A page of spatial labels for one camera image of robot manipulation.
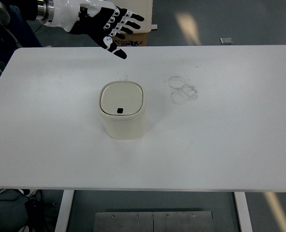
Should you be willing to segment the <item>white and black hand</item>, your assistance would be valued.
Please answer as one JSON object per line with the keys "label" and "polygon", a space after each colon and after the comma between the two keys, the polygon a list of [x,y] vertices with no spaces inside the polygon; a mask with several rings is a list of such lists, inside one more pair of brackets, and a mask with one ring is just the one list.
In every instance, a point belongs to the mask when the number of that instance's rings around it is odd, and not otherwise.
{"label": "white and black hand", "polygon": [[106,0],[54,0],[45,25],[71,34],[86,34],[101,48],[126,59],[127,54],[113,37],[124,39],[125,34],[140,29],[138,22],[143,21],[141,15]]}

